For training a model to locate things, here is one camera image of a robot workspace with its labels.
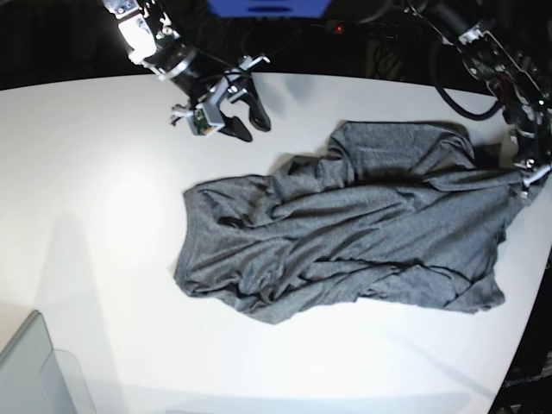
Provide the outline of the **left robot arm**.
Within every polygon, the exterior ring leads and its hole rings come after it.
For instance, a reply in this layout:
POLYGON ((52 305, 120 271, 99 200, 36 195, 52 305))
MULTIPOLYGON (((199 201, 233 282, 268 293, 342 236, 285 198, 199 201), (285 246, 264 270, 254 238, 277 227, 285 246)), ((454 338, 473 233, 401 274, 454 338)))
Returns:
POLYGON ((406 10, 438 35, 430 49, 430 77, 458 115, 476 122, 501 112, 517 143, 513 164, 529 188, 551 174, 551 76, 525 51, 511 46, 475 1, 407 1, 406 10), (440 84, 437 56, 451 46, 470 75, 496 102, 483 113, 461 107, 440 84))

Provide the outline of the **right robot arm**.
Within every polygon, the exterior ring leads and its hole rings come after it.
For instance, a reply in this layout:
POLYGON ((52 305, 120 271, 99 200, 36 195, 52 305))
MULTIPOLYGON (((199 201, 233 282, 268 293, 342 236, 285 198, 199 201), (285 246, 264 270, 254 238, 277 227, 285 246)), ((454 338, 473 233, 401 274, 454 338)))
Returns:
POLYGON ((224 103, 243 102, 251 125, 262 132, 271 130, 252 74, 255 66, 270 61, 266 55, 245 55, 235 63, 217 57, 185 38, 167 1, 104 1, 103 6, 116 19, 129 60, 186 94, 186 104, 171 108, 171 125, 184 120, 195 136, 220 133, 251 142, 242 120, 221 110, 224 103))

